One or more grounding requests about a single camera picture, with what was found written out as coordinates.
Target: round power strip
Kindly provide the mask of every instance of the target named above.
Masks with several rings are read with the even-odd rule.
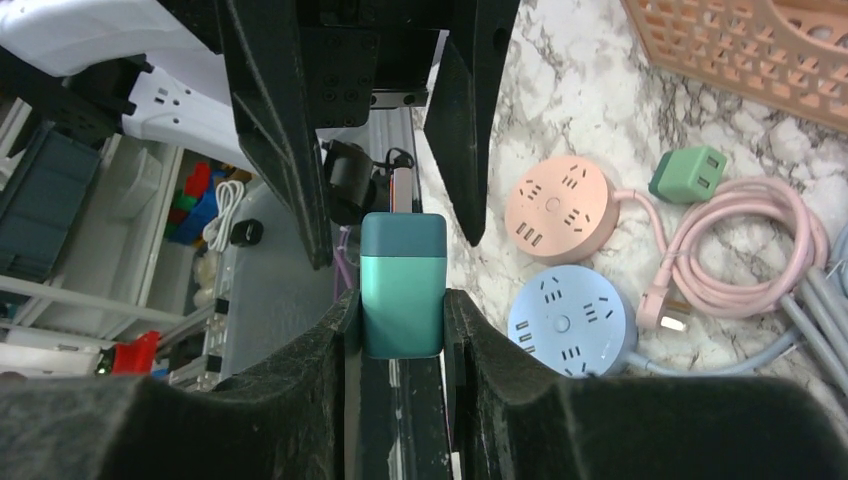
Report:
[[[554,157],[524,174],[506,207],[506,228],[545,265],[576,263],[600,250],[618,223],[615,188],[583,157]]]
[[[569,377],[617,373],[636,347],[633,308],[600,273],[579,265],[549,268],[518,293],[508,336]]]

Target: white robotic arm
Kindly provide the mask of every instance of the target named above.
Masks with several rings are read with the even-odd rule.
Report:
[[[54,77],[154,50],[206,50],[156,0],[0,0],[0,46]],[[255,171],[239,147],[231,107],[163,68],[141,72],[128,100],[135,111],[121,119],[125,134]]]

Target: dark teal cap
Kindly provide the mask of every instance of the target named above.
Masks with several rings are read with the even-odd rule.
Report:
[[[447,225],[432,213],[369,213],[360,248],[363,257],[447,257]]]

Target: green object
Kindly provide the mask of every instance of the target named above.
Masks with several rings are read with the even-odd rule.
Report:
[[[177,190],[176,193],[174,193],[174,208],[190,212],[195,205],[197,205],[196,198],[185,195],[182,190]]]
[[[372,213],[360,257],[365,352],[424,358],[444,346],[447,228],[439,215]]]
[[[721,181],[727,158],[711,147],[692,147],[666,152],[648,191],[668,203],[706,202]]]

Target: marble countertop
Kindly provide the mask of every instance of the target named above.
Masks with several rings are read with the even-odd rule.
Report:
[[[787,180],[831,239],[848,222],[848,136],[649,66],[619,0],[526,0],[519,9],[492,131],[486,234],[476,248],[456,224],[421,131],[424,112],[414,115],[424,208],[448,219],[448,285],[468,291],[501,331],[524,282],[545,268],[508,240],[505,200],[525,171],[554,155],[591,158],[617,187],[644,191],[665,151],[707,144],[728,156],[725,178]],[[684,209],[659,207],[666,231],[673,232]],[[765,219],[731,219],[714,233],[702,243],[701,260],[732,283],[776,276],[792,250],[786,232]],[[584,264],[635,305],[659,260],[647,215],[624,205],[607,245]],[[683,333],[640,331],[639,351],[666,365],[708,369],[756,353],[785,324],[774,315],[693,315],[687,322]],[[843,438],[848,435],[841,394],[804,346],[757,373],[802,385],[825,406]]]

